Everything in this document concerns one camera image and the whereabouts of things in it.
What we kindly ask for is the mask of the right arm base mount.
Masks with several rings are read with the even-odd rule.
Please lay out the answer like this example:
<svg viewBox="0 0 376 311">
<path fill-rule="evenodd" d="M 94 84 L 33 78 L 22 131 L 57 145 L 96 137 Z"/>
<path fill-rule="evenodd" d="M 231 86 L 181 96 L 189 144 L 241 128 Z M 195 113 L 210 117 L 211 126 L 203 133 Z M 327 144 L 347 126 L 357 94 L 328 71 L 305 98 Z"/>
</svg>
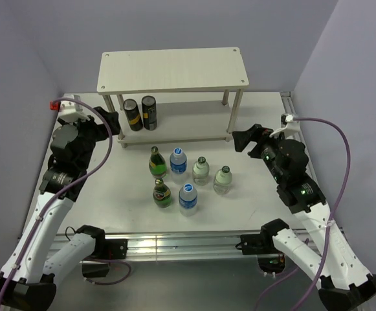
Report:
<svg viewBox="0 0 376 311">
<path fill-rule="evenodd" d="M 241 235 L 235 248 L 242 255 L 255 255 L 258 266 L 264 273 L 277 274 L 285 269 L 285 255 L 275 249 L 272 241 L 262 233 Z"/>
</svg>

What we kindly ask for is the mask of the clear glass bottle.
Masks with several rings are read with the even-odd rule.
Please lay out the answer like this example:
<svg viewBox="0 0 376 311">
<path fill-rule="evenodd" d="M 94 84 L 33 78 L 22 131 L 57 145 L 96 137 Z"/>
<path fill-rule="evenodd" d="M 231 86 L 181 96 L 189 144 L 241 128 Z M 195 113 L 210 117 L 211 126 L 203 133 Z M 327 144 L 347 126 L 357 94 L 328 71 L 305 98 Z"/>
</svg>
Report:
<svg viewBox="0 0 376 311">
<path fill-rule="evenodd" d="M 203 186 L 208 182 L 210 166 L 205 157 L 197 159 L 192 167 L 192 177 L 195 184 Z"/>
<path fill-rule="evenodd" d="M 229 166 L 223 166 L 214 176 L 214 190 L 217 194 L 226 194 L 232 184 L 232 173 Z"/>
</svg>

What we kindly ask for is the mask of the green Perrier bottle front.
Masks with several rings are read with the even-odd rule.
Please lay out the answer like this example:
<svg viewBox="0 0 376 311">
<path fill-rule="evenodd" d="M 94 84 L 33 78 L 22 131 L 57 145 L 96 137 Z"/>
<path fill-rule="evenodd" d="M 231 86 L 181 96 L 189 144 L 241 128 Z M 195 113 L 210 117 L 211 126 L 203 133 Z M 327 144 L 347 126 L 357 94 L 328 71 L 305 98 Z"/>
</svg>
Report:
<svg viewBox="0 0 376 311">
<path fill-rule="evenodd" d="M 167 208 L 171 204 L 171 190 L 163 182 L 162 178 L 157 178 L 155 180 L 153 200 L 160 208 Z"/>
</svg>

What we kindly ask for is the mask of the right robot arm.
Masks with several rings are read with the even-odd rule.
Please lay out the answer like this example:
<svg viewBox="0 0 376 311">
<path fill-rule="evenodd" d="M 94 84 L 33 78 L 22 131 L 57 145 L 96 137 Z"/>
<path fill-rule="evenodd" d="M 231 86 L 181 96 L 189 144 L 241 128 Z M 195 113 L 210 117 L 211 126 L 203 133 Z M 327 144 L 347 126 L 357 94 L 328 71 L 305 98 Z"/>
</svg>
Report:
<svg viewBox="0 0 376 311">
<path fill-rule="evenodd" d="M 305 145 L 283 132 L 259 124 L 234 131 L 234 146 L 261 159 L 277 184 L 277 193 L 291 214 L 303 225 L 318 248 L 301 242 L 281 219 L 261 227 L 260 249 L 287 255 L 313 281 L 327 310 L 354 310 L 376 295 L 376 274 L 361 263 L 334 220 L 326 197 L 306 172 L 309 158 Z"/>
</svg>

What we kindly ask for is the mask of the water bottle blue label back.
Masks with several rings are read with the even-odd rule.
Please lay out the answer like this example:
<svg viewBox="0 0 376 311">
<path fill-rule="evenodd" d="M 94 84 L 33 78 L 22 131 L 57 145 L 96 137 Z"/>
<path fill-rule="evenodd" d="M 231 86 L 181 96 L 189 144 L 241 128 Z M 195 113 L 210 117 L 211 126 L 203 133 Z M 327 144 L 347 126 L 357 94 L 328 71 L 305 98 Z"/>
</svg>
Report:
<svg viewBox="0 0 376 311">
<path fill-rule="evenodd" d="M 187 177 L 187 156 L 182 148 L 175 148 L 170 155 L 171 177 L 176 184 L 183 184 Z"/>
</svg>

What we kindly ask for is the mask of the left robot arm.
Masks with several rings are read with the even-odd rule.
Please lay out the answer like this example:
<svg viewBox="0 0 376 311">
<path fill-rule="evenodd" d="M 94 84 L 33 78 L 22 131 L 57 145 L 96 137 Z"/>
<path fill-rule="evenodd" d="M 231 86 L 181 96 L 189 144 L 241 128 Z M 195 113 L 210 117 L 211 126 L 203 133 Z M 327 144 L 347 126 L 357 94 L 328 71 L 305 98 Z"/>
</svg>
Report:
<svg viewBox="0 0 376 311">
<path fill-rule="evenodd" d="M 0 308 L 47 310 L 63 278 L 87 258 L 107 250 L 103 229 L 83 225 L 55 255 L 47 254 L 58 229 L 78 199 L 88 177 L 95 146 L 120 134 L 119 114 L 95 107 L 92 115 L 60 116 L 52 134 L 51 155 L 39 186 L 34 212 L 16 249 L 0 270 Z"/>
</svg>

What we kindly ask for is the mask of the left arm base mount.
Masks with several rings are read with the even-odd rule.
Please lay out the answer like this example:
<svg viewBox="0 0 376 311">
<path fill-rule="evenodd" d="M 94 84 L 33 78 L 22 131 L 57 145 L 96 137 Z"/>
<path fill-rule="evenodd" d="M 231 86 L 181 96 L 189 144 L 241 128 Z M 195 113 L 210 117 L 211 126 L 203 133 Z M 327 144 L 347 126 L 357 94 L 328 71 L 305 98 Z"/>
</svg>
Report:
<svg viewBox="0 0 376 311">
<path fill-rule="evenodd" d="M 127 254 L 127 239 L 106 239 L 105 245 L 98 259 L 104 260 L 124 260 Z M 82 275 L 92 280 L 104 278 L 110 272 L 112 263 L 91 262 L 82 264 Z"/>
</svg>

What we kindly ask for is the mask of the water bottle blue label front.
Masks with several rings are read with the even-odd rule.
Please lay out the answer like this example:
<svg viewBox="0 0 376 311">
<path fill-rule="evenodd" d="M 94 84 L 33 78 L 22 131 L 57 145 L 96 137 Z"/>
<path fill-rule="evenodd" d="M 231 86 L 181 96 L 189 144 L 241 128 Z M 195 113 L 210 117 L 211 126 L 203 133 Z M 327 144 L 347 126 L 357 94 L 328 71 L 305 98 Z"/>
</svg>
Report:
<svg viewBox="0 0 376 311">
<path fill-rule="evenodd" d="M 197 211 L 198 194 L 191 183 L 184 184 L 179 191 L 179 210 L 184 216 L 193 216 Z"/>
</svg>

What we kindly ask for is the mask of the water bottle blue label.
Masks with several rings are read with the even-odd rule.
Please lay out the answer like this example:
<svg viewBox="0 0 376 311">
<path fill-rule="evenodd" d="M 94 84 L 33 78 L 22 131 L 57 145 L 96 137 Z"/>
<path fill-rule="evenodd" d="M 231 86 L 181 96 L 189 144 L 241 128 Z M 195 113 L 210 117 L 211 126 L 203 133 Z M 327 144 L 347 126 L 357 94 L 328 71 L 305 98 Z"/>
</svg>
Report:
<svg viewBox="0 0 376 311">
<path fill-rule="evenodd" d="M 193 216 L 197 211 L 198 194 L 191 183 L 184 184 L 179 191 L 179 210 L 184 216 Z"/>
<path fill-rule="evenodd" d="M 187 156 L 182 148 L 175 148 L 170 155 L 171 177 L 176 184 L 183 184 L 187 177 Z"/>
</svg>

